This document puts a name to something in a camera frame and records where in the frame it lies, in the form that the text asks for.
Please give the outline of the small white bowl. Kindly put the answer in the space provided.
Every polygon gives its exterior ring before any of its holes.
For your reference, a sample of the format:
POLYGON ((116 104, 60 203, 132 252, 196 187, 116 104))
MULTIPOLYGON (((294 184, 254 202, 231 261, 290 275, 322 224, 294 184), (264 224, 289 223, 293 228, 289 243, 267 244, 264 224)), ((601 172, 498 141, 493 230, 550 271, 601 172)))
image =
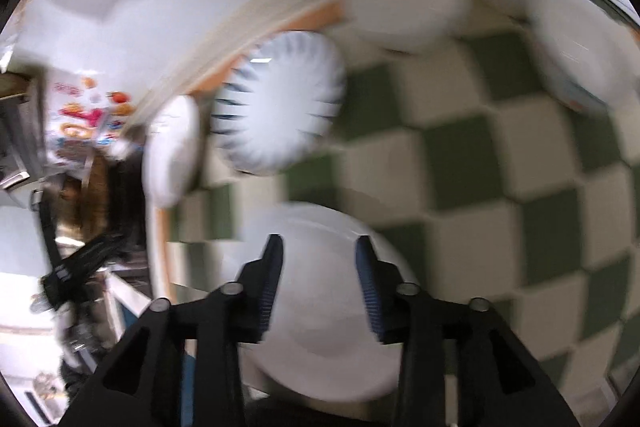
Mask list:
POLYGON ((142 162, 144 194, 156 208, 180 202, 194 178, 200 153, 198 104, 189 95, 172 98, 149 125, 142 162))

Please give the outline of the blue leaf pattern plate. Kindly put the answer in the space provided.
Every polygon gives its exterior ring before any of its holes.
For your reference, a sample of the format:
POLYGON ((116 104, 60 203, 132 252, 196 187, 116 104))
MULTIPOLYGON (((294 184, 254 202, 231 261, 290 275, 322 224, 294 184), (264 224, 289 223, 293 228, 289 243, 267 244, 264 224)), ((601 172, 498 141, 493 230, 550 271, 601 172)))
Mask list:
POLYGON ((340 113, 346 65, 315 31, 278 32, 241 56, 218 89, 212 131, 239 172, 265 176, 310 154, 340 113))

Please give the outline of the plain white bowl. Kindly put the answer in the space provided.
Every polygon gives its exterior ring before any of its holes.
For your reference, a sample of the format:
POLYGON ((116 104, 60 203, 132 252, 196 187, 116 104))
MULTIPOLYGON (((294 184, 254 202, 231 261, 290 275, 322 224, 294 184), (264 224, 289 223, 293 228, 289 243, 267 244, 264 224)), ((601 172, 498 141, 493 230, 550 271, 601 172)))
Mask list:
POLYGON ((382 49, 419 54, 465 22, 472 0, 345 0, 358 35, 382 49))

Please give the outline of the floral white bowl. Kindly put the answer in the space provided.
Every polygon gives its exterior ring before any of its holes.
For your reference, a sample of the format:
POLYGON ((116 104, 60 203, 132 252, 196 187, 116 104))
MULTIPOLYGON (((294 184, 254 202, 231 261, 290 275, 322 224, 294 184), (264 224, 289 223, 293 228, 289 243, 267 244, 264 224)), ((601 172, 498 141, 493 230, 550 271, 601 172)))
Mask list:
POLYGON ((530 0, 528 20, 542 82, 576 113, 605 114, 639 94, 639 43, 590 0, 530 0))

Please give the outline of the green checkered table mat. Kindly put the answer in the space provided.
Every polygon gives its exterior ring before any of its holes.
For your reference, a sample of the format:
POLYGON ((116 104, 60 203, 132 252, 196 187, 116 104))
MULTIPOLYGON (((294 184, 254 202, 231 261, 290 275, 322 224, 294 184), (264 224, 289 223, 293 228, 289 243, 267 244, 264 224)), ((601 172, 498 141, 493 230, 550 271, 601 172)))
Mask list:
POLYGON ((394 55, 326 28, 349 70, 330 139, 272 176, 206 150, 165 216, 172 295, 200 297, 242 226, 277 202, 380 232, 434 296, 485 296, 564 395, 623 391, 639 365, 639 102, 585 116, 541 86, 522 26, 478 4, 458 38, 394 55))

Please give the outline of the colourful sticker poster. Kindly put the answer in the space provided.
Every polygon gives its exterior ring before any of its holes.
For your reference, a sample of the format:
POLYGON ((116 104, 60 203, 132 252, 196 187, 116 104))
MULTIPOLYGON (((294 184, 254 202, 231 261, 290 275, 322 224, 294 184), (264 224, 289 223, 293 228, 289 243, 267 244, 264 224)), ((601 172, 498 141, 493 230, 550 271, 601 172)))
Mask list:
POLYGON ((80 169, 107 148, 137 108, 126 83, 91 69, 50 69, 44 77, 43 139, 51 166, 80 169))

